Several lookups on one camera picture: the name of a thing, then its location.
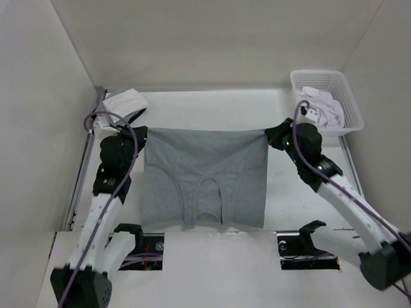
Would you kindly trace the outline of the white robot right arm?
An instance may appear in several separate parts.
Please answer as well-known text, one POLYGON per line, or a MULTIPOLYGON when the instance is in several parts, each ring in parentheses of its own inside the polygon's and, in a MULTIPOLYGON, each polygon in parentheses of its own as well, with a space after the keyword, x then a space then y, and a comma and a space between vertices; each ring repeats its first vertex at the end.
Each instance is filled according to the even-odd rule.
POLYGON ((309 123, 288 118, 264 131, 268 145, 285 151, 300 179, 330 203, 353 227, 358 238, 338 236, 325 222, 300 228, 299 249, 329 252, 360 269, 364 279, 384 291, 410 274, 410 234, 389 223, 356 192, 343 171, 322 153, 322 136, 309 123))

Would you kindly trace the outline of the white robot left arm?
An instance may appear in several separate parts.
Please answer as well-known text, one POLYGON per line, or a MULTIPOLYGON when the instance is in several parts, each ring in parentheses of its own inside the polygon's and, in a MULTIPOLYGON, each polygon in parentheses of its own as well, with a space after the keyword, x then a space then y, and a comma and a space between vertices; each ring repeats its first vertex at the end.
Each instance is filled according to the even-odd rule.
POLYGON ((148 129, 123 128, 100 142, 100 159, 89 214, 69 260, 54 268, 50 282, 59 307, 107 307, 112 277, 127 255, 139 255, 144 239, 139 225, 115 220, 131 185, 131 170, 144 148, 148 129))

